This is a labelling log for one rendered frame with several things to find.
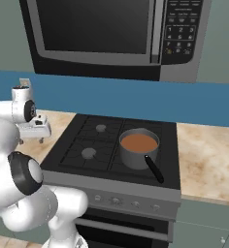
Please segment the grey-green drawer front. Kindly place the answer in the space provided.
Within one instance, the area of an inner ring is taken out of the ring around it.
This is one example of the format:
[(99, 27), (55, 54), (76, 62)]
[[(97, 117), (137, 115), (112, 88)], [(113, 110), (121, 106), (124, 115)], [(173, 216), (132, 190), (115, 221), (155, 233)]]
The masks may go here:
[(229, 206), (204, 201), (182, 200), (177, 220), (229, 230)]

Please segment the grey-green cupboard door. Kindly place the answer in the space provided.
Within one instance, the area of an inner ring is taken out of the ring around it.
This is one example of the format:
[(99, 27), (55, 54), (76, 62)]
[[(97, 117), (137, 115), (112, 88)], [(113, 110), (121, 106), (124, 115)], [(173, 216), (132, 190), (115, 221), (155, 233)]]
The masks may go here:
[(226, 242), (228, 235), (226, 229), (176, 222), (169, 248), (223, 248), (225, 243), (221, 243), (220, 238)]

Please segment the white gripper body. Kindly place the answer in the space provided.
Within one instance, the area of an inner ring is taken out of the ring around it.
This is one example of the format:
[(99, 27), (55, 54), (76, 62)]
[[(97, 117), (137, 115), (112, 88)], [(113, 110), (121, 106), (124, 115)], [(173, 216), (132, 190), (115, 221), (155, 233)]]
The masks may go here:
[(22, 139), (41, 139), (51, 136), (50, 124), (30, 125), (28, 123), (17, 124)]

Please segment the grey saucepan with hot chocolate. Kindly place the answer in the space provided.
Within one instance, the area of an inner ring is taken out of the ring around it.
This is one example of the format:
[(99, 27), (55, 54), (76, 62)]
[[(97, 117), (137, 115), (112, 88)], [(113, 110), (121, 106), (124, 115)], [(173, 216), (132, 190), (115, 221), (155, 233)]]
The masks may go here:
[(135, 171), (150, 169), (157, 181), (163, 183), (163, 174), (155, 164), (159, 145), (159, 137), (148, 129), (127, 130), (119, 137), (121, 162)]

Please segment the silver oven with control panel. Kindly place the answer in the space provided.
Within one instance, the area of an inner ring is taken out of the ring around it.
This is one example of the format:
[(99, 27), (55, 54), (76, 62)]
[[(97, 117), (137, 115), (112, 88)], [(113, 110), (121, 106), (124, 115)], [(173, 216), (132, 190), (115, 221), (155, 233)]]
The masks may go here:
[[(159, 183), (154, 176), (143, 179), (118, 175), (105, 179), (46, 170), (44, 180), (50, 186), (84, 191), (88, 196), (89, 208), (169, 221), (173, 238), (174, 223), (180, 207), (180, 176), (177, 173), (165, 175), (164, 182)], [(101, 196), (101, 201), (94, 200), (96, 195)], [(113, 205), (111, 198), (119, 198), (121, 204)], [(140, 207), (135, 207), (132, 202), (139, 202)], [(153, 211), (154, 204), (160, 206), (158, 211)]]

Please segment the grey-green cupboard run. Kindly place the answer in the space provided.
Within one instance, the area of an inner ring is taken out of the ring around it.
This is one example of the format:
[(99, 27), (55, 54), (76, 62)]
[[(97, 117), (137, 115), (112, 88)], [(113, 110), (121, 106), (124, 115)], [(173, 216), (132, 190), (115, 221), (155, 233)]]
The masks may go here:
[(47, 225), (42, 225), (36, 229), (26, 232), (12, 232), (5, 227), (2, 219), (0, 218), (0, 235), (19, 240), (44, 244), (49, 239), (49, 228)]

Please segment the black gas hob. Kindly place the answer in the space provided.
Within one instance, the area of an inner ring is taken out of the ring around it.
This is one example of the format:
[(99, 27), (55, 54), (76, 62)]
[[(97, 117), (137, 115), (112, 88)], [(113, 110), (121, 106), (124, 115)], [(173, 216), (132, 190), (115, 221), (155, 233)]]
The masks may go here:
[[(155, 165), (164, 182), (151, 170), (131, 170), (120, 158), (119, 137), (130, 129), (145, 128), (159, 139)], [(109, 116), (77, 114), (41, 164), (45, 172), (62, 172), (136, 184), (180, 188), (177, 125)]]

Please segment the black microwave door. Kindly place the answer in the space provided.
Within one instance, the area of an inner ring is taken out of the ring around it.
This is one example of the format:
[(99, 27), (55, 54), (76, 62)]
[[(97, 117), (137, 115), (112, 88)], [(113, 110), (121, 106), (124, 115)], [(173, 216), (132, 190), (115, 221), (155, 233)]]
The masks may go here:
[(148, 66), (155, 0), (27, 0), (44, 58), (94, 65)]

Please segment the black oven door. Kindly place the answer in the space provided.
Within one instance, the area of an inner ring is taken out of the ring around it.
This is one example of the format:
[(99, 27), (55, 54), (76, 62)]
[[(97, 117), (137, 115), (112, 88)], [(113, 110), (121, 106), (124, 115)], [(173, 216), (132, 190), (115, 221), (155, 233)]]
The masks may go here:
[(172, 241), (169, 221), (95, 208), (76, 226), (89, 248), (168, 248)]

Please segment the silver and black microwave oven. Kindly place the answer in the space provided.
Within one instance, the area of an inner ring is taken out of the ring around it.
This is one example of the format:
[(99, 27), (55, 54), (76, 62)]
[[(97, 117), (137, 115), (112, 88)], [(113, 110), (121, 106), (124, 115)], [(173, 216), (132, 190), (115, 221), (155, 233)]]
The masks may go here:
[(194, 82), (212, 0), (19, 0), (41, 75)]

